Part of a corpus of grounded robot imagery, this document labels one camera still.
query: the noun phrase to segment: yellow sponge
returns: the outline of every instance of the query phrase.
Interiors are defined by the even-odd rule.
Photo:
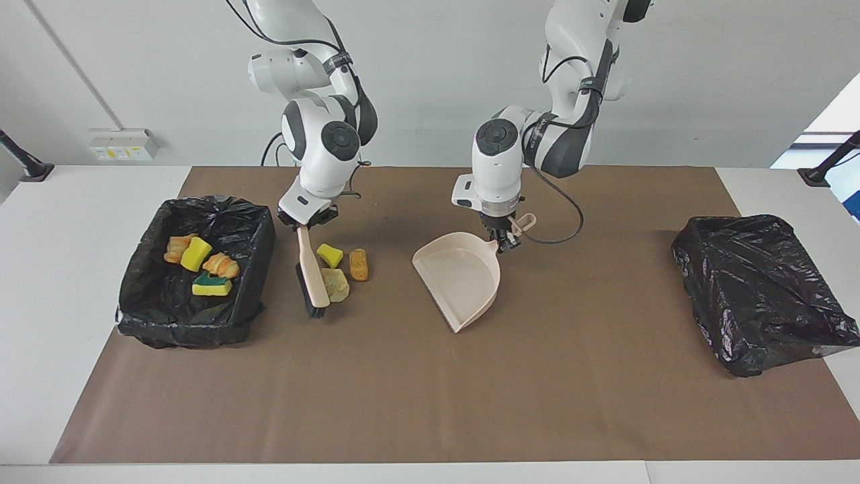
[[[337,269],[343,260],[343,251],[328,244],[320,245],[320,248],[316,249],[316,254],[332,269]]]
[[[191,294],[193,295],[228,295],[233,289],[233,282],[230,279],[225,279],[224,284],[220,286],[208,286],[202,284],[194,284],[191,286]]]
[[[206,260],[206,256],[212,251],[212,246],[200,237],[191,239],[191,245],[182,254],[182,267],[192,271],[200,272],[200,266]]]

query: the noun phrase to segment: blue object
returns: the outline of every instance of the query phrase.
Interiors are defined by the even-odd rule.
[[[860,219],[860,191],[852,195],[843,205],[845,205],[845,208],[848,208],[848,211],[852,215]]]

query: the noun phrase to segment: croissant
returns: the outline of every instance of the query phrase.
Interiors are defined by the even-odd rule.
[[[185,237],[171,237],[167,243],[167,253],[164,254],[164,260],[171,264],[178,264],[182,261],[182,254],[188,250],[191,245],[191,239],[197,237],[196,233],[191,233]]]
[[[213,276],[232,279],[239,276],[239,264],[230,258],[227,254],[219,253],[210,257],[205,264],[203,270],[208,270]]]

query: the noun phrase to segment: wooden brush handle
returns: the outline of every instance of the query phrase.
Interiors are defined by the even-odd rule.
[[[310,295],[310,303],[314,307],[328,307],[331,304],[329,293],[325,290],[323,274],[316,261],[316,254],[310,245],[310,232],[307,226],[298,226],[298,262],[302,266],[304,285]]]

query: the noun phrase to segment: black metal stand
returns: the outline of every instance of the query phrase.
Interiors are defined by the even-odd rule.
[[[825,179],[827,172],[848,156],[848,153],[856,150],[857,148],[860,148],[860,131],[854,133],[845,143],[842,144],[842,146],[836,148],[836,151],[827,157],[827,159],[824,160],[824,163],[820,164],[818,167],[801,168],[797,172],[801,174],[803,181],[810,187],[829,188],[830,183]]]
[[[15,157],[24,169],[24,176],[20,181],[33,183],[44,181],[51,173],[54,165],[42,163],[30,153],[18,146],[2,129],[0,129],[0,145]]]

